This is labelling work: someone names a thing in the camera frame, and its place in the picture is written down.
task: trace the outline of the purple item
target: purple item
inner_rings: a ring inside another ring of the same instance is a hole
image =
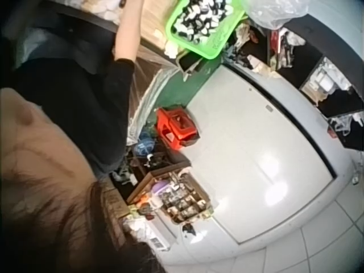
[[[152,193],[157,195],[160,191],[164,190],[169,185],[168,180],[161,180],[158,181],[153,187],[152,187]]]

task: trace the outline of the green basket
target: green basket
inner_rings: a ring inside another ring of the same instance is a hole
[[[173,34],[171,31],[177,17],[183,12],[183,8],[187,6],[188,3],[189,0],[180,0],[177,4],[166,25],[167,38],[179,46],[189,49],[206,59],[214,59],[220,54],[222,48],[228,41],[229,36],[233,33],[236,25],[245,13],[241,5],[241,0],[232,0],[231,6],[234,7],[234,12],[220,23],[216,32],[211,34],[205,44],[197,45],[178,36],[178,34]]]

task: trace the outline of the clear plastic sheet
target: clear plastic sheet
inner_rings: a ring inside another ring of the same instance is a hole
[[[311,0],[242,0],[242,5],[258,25],[277,30],[292,18],[308,13]]]
[[[154,104],[178,67],[145,47],[140,47],[131,86],[127,145],[138,142]]]

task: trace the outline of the black and white item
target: black and white item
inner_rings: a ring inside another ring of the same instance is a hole
[[[234,12],[231,0],[190,0],[176,19],[172,33],[194,44],[205,44],[227,16]]]

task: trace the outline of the person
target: person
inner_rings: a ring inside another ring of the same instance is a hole
[[[148,244],[113,232],[99,182],[125,149],[143,2],[126,2],[102,84],[72,59],[41,58],[1,90],[4,271],[165,272]]]

